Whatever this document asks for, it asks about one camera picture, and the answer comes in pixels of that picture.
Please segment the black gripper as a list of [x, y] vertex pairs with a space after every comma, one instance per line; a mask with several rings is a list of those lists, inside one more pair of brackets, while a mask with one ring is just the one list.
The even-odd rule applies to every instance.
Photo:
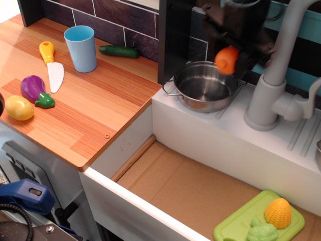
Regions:
[[222, 49], [238, 49], [233, 76], [242, 78], [256, 64], [267, 67], [275, 51], [274, 41], [264, 28], [270, 4], [205, 4], [204, 27], [209, 33], [209, 58]]

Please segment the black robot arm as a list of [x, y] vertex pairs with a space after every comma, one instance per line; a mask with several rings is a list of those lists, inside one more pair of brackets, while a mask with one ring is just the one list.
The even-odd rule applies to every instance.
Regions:
[[208, 60], [232, 46], [239, 51], [234, 77], [242, 78], [256, 64], [266, 67], [275, 42], [264, 29], [270, 1], [224, 1], [224, 6], [205, 4], [203, 26], [208, 30]]

